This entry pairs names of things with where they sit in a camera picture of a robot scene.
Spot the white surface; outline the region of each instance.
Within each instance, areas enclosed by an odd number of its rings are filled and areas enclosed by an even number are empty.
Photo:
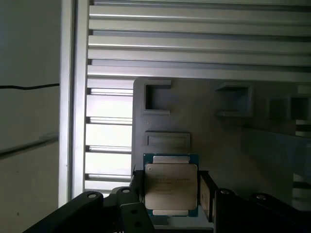
[[[60,0],[2,0],[0,85],[59,82]],[[0,90],[0,150],[58,131],[59,88]],[[0,232],[19,233],[57,208],[58,144],[0,161]]]

